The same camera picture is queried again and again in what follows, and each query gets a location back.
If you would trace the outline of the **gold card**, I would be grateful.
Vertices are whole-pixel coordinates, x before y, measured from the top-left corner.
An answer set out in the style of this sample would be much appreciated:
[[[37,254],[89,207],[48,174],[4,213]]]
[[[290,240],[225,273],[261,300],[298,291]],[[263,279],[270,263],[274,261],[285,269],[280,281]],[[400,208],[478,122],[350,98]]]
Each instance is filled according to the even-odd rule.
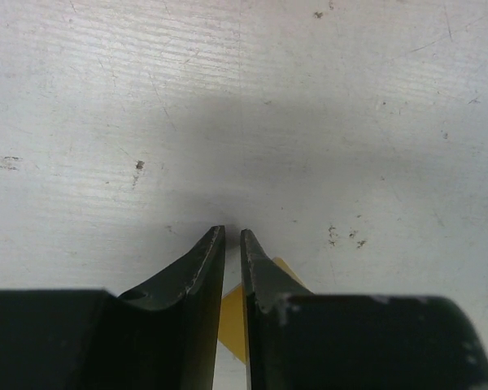
[[[276,309],[283,297],[312,297],[281,258],[264,258],[250,266],[251,280],[259,283],[256,291],[267,307]],[[221,301],[218,340],[242,363],[247,364],[246,290],[238,285]]]

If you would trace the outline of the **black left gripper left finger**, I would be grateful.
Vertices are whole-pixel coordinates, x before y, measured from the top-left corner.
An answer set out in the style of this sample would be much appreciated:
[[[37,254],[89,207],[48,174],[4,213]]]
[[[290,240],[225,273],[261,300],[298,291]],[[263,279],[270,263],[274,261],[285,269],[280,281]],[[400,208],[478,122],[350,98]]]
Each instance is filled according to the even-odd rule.
[[[225,229],[119,296],[0,290],[0,389],[209,389]]]

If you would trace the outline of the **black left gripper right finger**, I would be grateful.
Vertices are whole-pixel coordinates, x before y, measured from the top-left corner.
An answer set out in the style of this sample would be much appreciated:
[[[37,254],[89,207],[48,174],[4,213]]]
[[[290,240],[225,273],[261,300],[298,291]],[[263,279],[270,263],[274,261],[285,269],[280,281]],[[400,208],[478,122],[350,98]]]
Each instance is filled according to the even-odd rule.
[[[250,389],[488,389],[488,357],[453,301],[315,294],[240,236]]]

